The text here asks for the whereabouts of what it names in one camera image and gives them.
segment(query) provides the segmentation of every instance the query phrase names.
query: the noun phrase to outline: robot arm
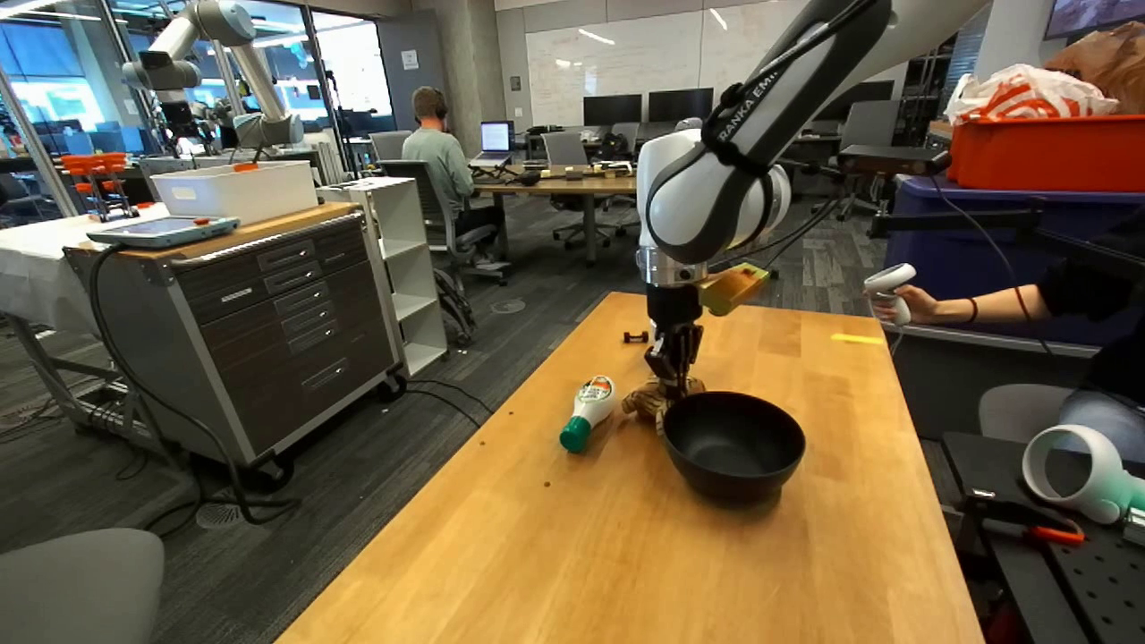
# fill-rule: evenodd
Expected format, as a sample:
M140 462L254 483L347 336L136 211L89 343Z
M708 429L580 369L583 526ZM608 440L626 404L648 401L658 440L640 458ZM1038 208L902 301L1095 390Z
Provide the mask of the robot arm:
M640 147L640 272L651 372L683 394L708 265L762 247L791 204L776 157L837 93L934 50L984 0L809 0L762 64L719 97L705 129Z
M243 147L297 143L301 122L286 114L258 50L254 21L236 0L190 0L182 14L140 54L140 64L125 64L125 75L157 89L168 125L179 136L193 136L182 89L200 82L193 61L186 61L193 36L218 39L233 50L240 75L261 104L261 118L240 125Z

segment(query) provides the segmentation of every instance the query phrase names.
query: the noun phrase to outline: floor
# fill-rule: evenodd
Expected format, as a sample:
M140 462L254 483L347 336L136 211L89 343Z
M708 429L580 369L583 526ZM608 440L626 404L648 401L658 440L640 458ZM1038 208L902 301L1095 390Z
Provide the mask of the floor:
M805 215L809 200L791 211L787 229ZM612 240L598 265L583 265L580 250L551 240L569 215L555 215L544 200L515 200L508 218L515 258L508 286L472 283L469 290L479 318L476 343L411 379L394 404L365 397L297 444L293 479L272 494L297 501L290 515L250 526L233 508L200 508L157 522L168 544L157 640L254 644L283 633L472 436L476 426L465 415L479 422L483 408L440 383L497 408L608 290L640 290L630 236ZM769 261L780 279L759 304L866 315L859 279L880 265L880 254L862 218L827 218ZM50 343L93 365L107 361L93 343ZM186 497L186 476L161 458L72 429L11 340L0 340L0 369L0 551L132 522L143 504Z

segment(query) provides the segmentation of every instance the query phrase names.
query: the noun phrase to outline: desk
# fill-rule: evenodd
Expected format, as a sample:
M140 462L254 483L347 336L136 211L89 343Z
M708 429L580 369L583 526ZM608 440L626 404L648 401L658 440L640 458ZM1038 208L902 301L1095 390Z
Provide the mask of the desk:
M594 197L633 197L637 193L637 175L605 175L605 179L540 179L537 186L522 182L494 182L479 179L476 193L494 193L501 197L587 197L583 200L583 258L598 261L598 204Z
M1031 501L1020 490L1020 444L984 440L973 433L948 433L941 444L963 490L980 487L998 497ZM984 533L1034 644L1141 640L1141 608L1134 608L1134 601L1141 601L1141 572L1134 580L1131 569L1145 569L1145 551L1124 544L1116 530L1084 526L1084 533L1088 544L1052 551ZM1091 583L1102 583L1102 594L1091 594L1102 597L1102 608L1088 615L1084 605L1095 605L1088 597Z
M694 497L637 422L558 447L587 376L651 379L619 343L644 326L644 297L605 297L283 640L980 640L873 318L705 318L694 376L809 433L769 515Z

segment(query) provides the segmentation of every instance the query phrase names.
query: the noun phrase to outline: shelf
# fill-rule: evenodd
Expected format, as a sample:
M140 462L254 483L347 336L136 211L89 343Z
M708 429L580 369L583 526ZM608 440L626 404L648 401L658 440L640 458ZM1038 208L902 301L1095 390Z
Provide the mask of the shelf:
M394 261L394 258L411 254L426 243L422 240L383 240L379 247L383 247L383 258Z
M415 293L394 293L394 315L397 322L408 322L411 315L433 308L437 297L415 297Z
M437 343L404 343L404 365L408 376L422 372L426 365L433 365L437 358L444 358L444 347Z

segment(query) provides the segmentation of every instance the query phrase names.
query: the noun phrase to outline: person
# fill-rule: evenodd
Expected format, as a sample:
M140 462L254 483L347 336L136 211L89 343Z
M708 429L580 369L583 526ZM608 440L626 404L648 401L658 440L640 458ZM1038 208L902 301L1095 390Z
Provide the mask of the person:
M494 208L469 208L472 197L472 168L465 161L462 143L447 132L447 104L437 86L415 89L415 122L419 129L404 136L401 157L426 161L429 182L440 190L454 218L454 236L469 229L497 225L497 254L505 254L505 211Z
M1145 222L1124 222L1091 243L1145 258ZM1020 283L973 297L934 297L923 286L895 290L912 322L927 326L980 326L980 322L1038 322L1052 315L1109 318L1124 308L1141 308L1141 279L1131 272L1095 268L1084 254L1056 261L1038 283ZM1045 426L1077 422L1106 433L1124 462L1145 462L1145 322L1098 347L1077 390L1009 383L980 397L980 433L998 440L1031 440Z

